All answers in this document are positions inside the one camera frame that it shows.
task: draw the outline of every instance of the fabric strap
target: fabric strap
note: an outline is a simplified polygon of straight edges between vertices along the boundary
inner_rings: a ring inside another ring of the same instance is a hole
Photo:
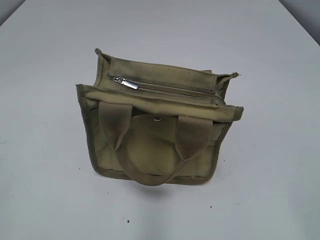
[[[109,145],[115,152],[123,171],[134,181],[148,186],[157,186],[173,179],[185,164],[204,151],[211,135],[212,120],[178,116],[175,149],[180,156],[176,169],[169,175],[155,176],[141,172],[131,161],[122,140],[130,127],[132,105],[99,103],[99,121]]]

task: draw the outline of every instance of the metal zipper pull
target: metal zipper pull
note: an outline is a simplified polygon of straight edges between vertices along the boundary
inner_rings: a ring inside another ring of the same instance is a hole
[[[130,82],[130,81],[128,81],[128,80],[126,80],[125,78],[122,78],[122,77],[115,76],[112,80],[115,83],[125,85],[125,86],[127,86],[129,88],[132,88],[132,89],[138,89],[138,87],[139,87],[137,84],[134,84],[133,82]]]

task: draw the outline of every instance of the white table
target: white table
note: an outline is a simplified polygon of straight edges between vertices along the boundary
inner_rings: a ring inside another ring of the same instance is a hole
[[[95,48],[242,75],[209,183],[94,172],[75,84],[93,84]],[[276,0],[27,0],[0,27],[0,239],[318,240],[319,78],[319,46]]]

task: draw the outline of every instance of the canvas bag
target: canvas bag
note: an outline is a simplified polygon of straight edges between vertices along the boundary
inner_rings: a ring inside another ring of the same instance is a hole
[[[244,110],[224,101],[239,74],[95,52],[94,85],[76,85],[94,170],[149,186],[207,182],[227,131]]]

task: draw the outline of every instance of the snap button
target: snap button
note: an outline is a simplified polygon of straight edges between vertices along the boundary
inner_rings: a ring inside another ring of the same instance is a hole
[[[160,122],[160,121],[161,121],[161,117],[155,116],[155,117],[153,118],[153,121],[155,121],[155,122]]]

